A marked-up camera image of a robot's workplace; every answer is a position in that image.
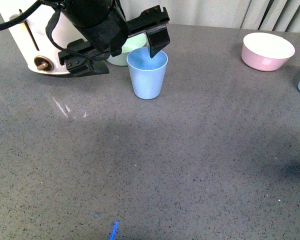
white curtain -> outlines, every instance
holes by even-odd
[[[300,0],[252,0],[242,28],[300,33]]]
[[[300,0],[121,0],[121,4],[128,20],[160,5],[166,7],[172,24],[300,32]]]
[[[251,0],[120,0],[127,19],[156,5],[166,7],[171,24],[240,28]]]

gray countertop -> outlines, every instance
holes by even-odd
[[[0,32],[0,240],[105,240],[116,220],[117,239],[300,240],[300,33],[276,32],[296,53],[261,72],[252,30],[168,31],[152,100],[127,67],[32,72]]]

bowl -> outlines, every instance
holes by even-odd
[[[259,71],[275,71],[294,54],[294,46],[274,34],[254,32],[243,38],[242,60],[249,67]]]
[[[144,33],[130,37],[122,46],[122,53],[118,56],[110,56],[107,61],[117,66],[128,66],[127,56],[135,49],[142,48],[147,43],[147,37]]]

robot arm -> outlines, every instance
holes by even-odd
[[[58,53],[61,65],[74,76],[86,76],[109,73],[107,66],[101,61],[111,55],[121,54],[122,46],[129,37],[146,33],[150,57],[153,58],[161,49],[170,43],[166,23],[169,16],[166,8],[159,5],[149,8],[141,15],[126,21],[120,0],[37,0],[33,6],[41,4],[50,6],[55,13],[45,29],[51,43],[60,50]],[[11,27],[29,16],[31,11],[25,11],[14,19],[6,22],[0,30]],[[66,48],[58,46],[52,32],[63,14],[87,41],[78,39],[69,42]]]

